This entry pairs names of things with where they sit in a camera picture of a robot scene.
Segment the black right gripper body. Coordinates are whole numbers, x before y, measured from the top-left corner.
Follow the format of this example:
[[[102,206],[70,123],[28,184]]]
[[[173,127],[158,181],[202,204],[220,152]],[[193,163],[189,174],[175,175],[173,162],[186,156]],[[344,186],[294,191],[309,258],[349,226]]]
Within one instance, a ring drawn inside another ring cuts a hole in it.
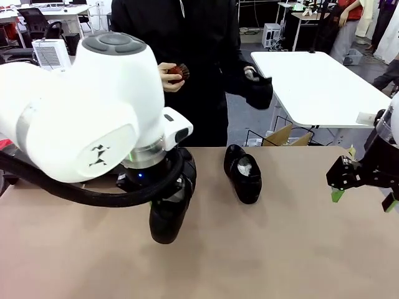
[[[339,156],[326,174],[327,184],[339,190],[367,185],[399,191],[399,148],[376,133],[367,145],[360,161]]]

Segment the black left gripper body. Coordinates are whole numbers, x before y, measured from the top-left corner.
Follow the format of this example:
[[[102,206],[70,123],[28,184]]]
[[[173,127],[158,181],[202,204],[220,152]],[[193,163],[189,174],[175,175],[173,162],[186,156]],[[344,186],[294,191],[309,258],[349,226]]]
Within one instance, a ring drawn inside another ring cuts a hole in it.
[[[160,163],[144,169],[122,167],[118,172],[117,187],[123,191],[136,191],[161,181],[170,172],[171,162],[164,159]]]

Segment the person's left forearm black sleeve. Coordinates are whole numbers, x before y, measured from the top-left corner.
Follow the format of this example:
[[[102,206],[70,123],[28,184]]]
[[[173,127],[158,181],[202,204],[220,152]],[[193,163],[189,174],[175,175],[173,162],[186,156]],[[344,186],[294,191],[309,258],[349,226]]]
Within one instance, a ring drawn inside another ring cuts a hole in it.
[[[242,95],[246,89],[244,68],[248,65],[254,68],[255,66],[244,58],[240,46],[225,50],[219,65],[224,91],[233,95]]]

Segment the person's left hand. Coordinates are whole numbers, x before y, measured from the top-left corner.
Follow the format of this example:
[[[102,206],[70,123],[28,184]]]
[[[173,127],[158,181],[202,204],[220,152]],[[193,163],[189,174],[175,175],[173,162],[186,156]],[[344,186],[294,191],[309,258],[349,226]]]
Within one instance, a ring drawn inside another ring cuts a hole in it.
[[[245,66],[244,74],[245,74],[246,78],[250,81],[253,81],[253,82],[259,81],[259,74],[253,66],[250,66],[250,65]]]

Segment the white stuffing paper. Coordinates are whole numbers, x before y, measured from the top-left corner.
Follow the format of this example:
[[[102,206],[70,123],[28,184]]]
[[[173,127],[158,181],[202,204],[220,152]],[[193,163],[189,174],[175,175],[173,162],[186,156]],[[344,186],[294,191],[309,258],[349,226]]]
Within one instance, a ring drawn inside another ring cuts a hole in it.
[[[243,156],[237,163],[237,169],[243,176],[250,176],[252,170],[251,160]]]

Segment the person in dark trousers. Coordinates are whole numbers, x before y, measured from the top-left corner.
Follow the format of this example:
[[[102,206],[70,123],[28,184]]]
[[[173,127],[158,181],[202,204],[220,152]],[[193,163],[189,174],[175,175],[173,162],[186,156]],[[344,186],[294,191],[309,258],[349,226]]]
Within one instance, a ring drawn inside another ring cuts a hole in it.
[[[399,86],[399,59],[393,59],[384,74],[378,76],[372,83],[372,85],[382,91],[391,82]]]

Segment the person in red shirt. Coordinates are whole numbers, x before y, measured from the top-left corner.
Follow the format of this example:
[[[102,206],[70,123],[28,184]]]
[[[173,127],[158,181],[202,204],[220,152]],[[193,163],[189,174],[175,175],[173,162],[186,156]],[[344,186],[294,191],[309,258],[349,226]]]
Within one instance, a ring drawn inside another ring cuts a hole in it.
[[[338,0],[342,10],[339,17],[339,32],[330,51],[330,56],[343,64],[355,38],[358,23],[363,14],[362,0]]]

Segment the person in black jacket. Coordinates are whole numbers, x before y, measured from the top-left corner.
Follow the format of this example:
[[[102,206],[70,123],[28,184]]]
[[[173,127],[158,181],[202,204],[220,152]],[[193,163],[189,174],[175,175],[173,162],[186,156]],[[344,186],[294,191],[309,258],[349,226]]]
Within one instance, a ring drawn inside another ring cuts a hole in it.
[[[190,77],[165,105],[193,124],[182,146],[222,147],[228,108],[220,70],[225,50],[241,46],[236,0],[112,0],[112,29],[149,45],[158,65],[185,64]]]

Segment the person in cream top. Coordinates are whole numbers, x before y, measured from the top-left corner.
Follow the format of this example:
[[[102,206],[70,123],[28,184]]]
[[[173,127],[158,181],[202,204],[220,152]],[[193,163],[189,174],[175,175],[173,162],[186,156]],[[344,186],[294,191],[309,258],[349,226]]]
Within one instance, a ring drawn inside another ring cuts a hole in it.
[[[379,1],[380,0],[360,0],[363,12],[355,33],[357,42],[365,44],[366,41],[372,39],[379,13]]]

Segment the black computer tower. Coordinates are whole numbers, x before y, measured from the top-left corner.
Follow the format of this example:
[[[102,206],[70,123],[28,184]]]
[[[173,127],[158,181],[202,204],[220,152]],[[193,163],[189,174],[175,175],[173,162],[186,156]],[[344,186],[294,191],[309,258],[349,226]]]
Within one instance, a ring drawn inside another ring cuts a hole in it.
[[[80,40],[79,33],[70,33],[65,35],[65,43],[67,46],[67,51],[70,56],[76,56],[79,40]]]

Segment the white air purifier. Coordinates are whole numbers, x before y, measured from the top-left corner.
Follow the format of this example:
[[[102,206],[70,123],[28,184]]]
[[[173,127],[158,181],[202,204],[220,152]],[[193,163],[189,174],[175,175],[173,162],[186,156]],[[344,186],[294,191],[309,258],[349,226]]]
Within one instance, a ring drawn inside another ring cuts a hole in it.
[[[37,39],[32,42],[32,47],[43,69],[67,69],[72,65],[66,44],[62,39]]]

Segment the white computer case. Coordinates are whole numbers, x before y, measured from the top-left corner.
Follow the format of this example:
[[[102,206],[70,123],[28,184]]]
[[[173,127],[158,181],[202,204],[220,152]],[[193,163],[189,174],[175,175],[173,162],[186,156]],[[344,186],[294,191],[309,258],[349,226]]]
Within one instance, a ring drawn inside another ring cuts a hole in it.
[[[277,23],[265,23],[262,34],[262,46],[273,48],[280,41],[281,26]]]

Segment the black visitor chair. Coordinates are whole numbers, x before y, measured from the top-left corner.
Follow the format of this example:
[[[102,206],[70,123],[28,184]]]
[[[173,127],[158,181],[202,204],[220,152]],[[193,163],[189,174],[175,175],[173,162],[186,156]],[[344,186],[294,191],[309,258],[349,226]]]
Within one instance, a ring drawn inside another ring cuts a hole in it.
[[[0,65],[10,62],[28,62],[35,64],[34,50],[32,48],[0,50]]]

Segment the white office desk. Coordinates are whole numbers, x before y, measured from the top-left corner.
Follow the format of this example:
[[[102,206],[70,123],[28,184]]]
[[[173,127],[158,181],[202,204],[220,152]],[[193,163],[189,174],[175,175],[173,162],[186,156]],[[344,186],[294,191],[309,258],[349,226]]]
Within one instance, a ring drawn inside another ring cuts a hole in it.
[[[79,30],[80,38],[84,37],[84,31],[80,26],[79,22],[79,16],[80,15],[86,15],[89,19],[89,27],[90,31],[93,34],[94,33],[94,27],[92,25],[92,20],[91,17],[94,16],[91,14],[91,9],[93,9],[95,6],[94,5],[77,5],[73,7],[63,7],[61,10],[55,11],[44,11],[43,15],[47,20],[50,21],[67,21],[75,24],[74,29]],[[10,8],[9,10],[5,10],[4,12],[0,12],[0,25],[4,24],[12,24],[16,32],[19,36],[19,41],[21,42],[21,47],[23,49],[26,48],[26,45],[24,43],[23,36],[21,34],[20,28],[18,24],[20,24],[20,20],[22,19],[22,16],[18,13],[16,8]]]

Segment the black high-back office chair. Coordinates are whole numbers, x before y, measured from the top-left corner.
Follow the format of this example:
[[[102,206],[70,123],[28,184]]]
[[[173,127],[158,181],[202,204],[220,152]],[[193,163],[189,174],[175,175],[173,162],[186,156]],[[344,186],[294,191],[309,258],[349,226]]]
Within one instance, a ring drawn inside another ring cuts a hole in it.
[[[39,39],[65,40],[60,21],[49,22],[38,8],[18,9],[17,11],[24,18],[31,41]]]

